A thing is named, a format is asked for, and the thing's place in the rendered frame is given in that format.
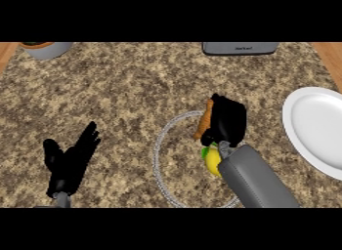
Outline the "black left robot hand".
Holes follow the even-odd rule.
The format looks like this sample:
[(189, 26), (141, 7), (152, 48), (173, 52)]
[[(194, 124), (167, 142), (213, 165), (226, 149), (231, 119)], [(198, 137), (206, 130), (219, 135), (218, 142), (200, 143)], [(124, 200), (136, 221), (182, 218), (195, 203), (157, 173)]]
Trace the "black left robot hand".
[(77, 143), (67, 150), (62, 150), (53, 139), (43, 141), (44, 164), (52, 173), (46, 192), (50, 198), (55, 198), (59, 192), (75, 194), (99, 143), (99, 132), (93, 121), (89, 122)]

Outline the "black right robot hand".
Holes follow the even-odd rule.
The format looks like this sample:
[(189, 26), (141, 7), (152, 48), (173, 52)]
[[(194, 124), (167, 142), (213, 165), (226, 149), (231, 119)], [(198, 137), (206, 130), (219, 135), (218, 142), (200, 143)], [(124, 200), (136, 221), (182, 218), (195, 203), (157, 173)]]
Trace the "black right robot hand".
[(213, 106), (210, 113), (210, 127), (206, 129), (200, 142), (204, 146), (222, 141), (235, 147), (246, 137), (247, 108), (225, 96), (212, 95)]

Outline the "white plate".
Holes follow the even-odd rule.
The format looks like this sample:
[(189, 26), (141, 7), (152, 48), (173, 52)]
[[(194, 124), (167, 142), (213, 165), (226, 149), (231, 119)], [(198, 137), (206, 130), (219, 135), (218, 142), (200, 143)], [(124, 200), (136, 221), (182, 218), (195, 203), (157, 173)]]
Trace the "white plate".
[(296, 151), (342, 181), (342, 94), (321, 87), (298, 89), (286, 98), (281, 119)]

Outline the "yellow lemon with green leaf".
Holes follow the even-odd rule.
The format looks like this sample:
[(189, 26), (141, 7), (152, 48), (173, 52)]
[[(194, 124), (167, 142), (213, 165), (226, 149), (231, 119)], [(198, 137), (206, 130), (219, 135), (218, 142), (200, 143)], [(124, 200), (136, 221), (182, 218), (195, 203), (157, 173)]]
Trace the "yellow lemon with green leaf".
[(212, 143), (210, 146), (206, 146), (201, 149), (201, 158), (204, 160), (204, 165), (206, 165), (207, 171), (210, 172), (212, 175), (219, 177), (221, 173), (219, 173), (218, 165), (219, 165), (222, 159), (221, 159), (216, 143)]

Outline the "grey appliance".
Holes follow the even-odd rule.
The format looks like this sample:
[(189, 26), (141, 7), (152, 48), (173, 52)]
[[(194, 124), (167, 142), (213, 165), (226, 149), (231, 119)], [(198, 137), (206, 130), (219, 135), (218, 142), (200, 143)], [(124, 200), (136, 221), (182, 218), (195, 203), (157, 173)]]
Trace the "grey appliance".
[(268, 55), (278, 48), (278, 42), (203, 42), (201, 48), (207, 55)]

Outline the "grey plant pot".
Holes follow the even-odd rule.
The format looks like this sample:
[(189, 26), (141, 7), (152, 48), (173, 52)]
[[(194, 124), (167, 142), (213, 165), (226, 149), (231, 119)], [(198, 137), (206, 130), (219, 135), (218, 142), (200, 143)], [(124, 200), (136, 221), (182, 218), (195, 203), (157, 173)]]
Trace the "grey plant pot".
[(38, 60), (50, 60), (62, 56), (71, 49), (73, 42), (22, 42), (21, 46)]

